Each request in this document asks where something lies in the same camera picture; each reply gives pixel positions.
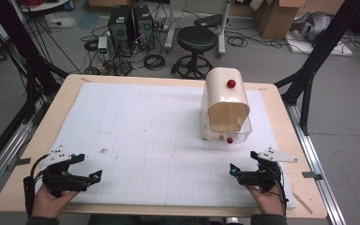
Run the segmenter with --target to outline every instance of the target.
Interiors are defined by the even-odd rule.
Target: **red ball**
[[[234,80],[228,80],[227,81],[227,87],[234,88],[236,85],[236,82]]]

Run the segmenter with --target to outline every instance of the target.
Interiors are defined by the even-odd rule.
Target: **gray floor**
[[[78,24],[73,28],[54,30],[52,36],[80,68],[84,64],[86,54],[80,38],[90,35],[91,30],[106,24],[108,17],[107,14],[97,14],[85,7],[77,7],[70,14]],[[176,25],[192,25],[195,19],[196,16],[189,15],[179,19]],[[229,22],[231,28],[251,25],[249,19],[230,18]],[[242,32],[249,35],[257,34],[254,28]],[[45,40],[54,63],[63,70],[74,71],[75,68],[53,42]],[[353,51],[351,57],[330,56],[314,80],[308,130],[346,223],[360,224],[360,48],[355,48],[352,44],[349,47]],[[134,70],[129,76],[179,78],[172,75],[170,69],[176,59],[184,54],[186,52],[174,42],[170,53],[165,55],[164,69],[151,71],[140,68],[142,73]],[[205,57],[215,67],[237,68],[241,71],[244,82],[275,83],[297,71],[308,56],[290,53],[286,46],[276,49],[249,41],[245,48],[226,44],[226,54],[219,59],[217,50],[207,53]],[[101,67],[98,61],[93,65]],[[9,60],[0,61],[0,133],[23,105],[23,94],[23,85],[15,67]],[[9,172],[5,172],[0,179],[0,189],[8,176]],[[60,218],[62,224],[86,224],[88,215],[62,215]],[[0,212],[0,224],[24,224],[25,221],[25,213]],[[248,224],[246,218],[242,218],[241,222]],[[289,223],[330,222],[328,219],[289,219]]]

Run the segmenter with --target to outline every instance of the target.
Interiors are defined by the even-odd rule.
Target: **black stool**
[[[216,46],[215,34],[207,28],[202,26],[189,26],[182,28],[177,34],[177,43],[185,50],[190,51],[192,55],[181,57],[172,67],[172,73],[177,72],[182,78],[187,79],[205,79],[207,72],[213,66],[203,56]],[[183,60],[191,58],[186,64]],[[198,59],[204,61],[204,64],[198,64]],[[202,72],[201,68],[207,68],[207,71]]]

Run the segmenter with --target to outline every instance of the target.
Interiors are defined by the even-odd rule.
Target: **cream-colored bin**
[[[202,137],[212,142],[243,143],[252,131],[241,73],[217,67],[206,75],[202,95]]]

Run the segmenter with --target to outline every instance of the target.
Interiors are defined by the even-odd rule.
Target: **black sleeve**
[[[57,218],[30,217],[26,225],[58,225],[59,223]]]
[[[287,225],[286,218],[281,215],[256,214],[252,215],[250,225]]]

